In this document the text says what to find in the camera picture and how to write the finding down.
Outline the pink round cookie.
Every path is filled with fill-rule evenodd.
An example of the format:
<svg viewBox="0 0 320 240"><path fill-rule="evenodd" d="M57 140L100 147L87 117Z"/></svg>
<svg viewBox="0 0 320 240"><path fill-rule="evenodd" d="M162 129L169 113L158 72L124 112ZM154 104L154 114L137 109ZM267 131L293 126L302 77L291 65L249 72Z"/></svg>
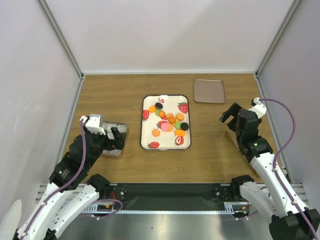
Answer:
<svg viewBox="0 0 320 240"><path fill-rule="evenodd" d="M163 130L163 131L168 131L169 130L169 128L170 128L170 124L169 123L167 123L167 122L165 122L165 123L163 123L161 126L160 126L160 128Z"/></svg>

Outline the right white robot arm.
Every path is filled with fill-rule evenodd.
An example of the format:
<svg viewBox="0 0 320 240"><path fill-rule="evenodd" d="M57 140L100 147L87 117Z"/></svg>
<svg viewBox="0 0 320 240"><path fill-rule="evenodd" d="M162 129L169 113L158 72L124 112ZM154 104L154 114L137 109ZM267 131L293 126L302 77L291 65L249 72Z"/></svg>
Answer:
<svg viewBox="0 0 320 240"><path fill-rule="evenodd" d="M262 99L253 99L251 105L244 109L235 102L219 120L224 123L233 117L227 126L235 133L238 150L263 180L268 193L252 177L243 175L231 180L230 195L236 201L247 200L264 217L274 240L317 240L320 214L308 208L294 191L277 162L278 155L259 135L259 125L267 112Z"/></svg>

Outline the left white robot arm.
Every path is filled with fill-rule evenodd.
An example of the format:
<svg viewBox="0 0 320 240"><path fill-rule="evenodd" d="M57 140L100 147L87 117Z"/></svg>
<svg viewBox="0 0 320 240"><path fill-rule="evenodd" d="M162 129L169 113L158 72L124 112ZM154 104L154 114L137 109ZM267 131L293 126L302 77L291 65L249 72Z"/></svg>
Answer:
<svg viewBox="0 0 320 240"><path fill-rule="evenodd" d="M85 208L96 202L111 204L107 216L122 210L122 201L117 199L110 182L100 174L92 175L80 193L65 204L103 151L123 150L127 136L114 126L106 134L91 133L84 126L80 129L81 134L55 166L37 207L15 231L13 239L57 240Z"/></svg>

